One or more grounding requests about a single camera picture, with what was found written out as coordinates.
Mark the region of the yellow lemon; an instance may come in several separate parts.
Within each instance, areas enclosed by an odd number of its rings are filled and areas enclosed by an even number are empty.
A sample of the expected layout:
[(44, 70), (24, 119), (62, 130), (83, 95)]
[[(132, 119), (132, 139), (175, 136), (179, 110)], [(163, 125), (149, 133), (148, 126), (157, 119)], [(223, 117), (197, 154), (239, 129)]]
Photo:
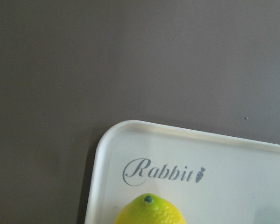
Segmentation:
[(127, 204), (118, 214), (116, 224), (185, 224), (180, 210), (168, 200), (146, 193)]

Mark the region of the cream rabbit print tray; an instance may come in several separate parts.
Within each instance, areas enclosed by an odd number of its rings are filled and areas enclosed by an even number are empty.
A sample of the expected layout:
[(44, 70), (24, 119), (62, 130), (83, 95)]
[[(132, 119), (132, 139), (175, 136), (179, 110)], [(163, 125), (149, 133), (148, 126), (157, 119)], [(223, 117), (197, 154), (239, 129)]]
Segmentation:
[(85, 222), (112, 224), (144, 193), (189, 224), (280, 224), (280, 145), (128, 120), (95, 155)]

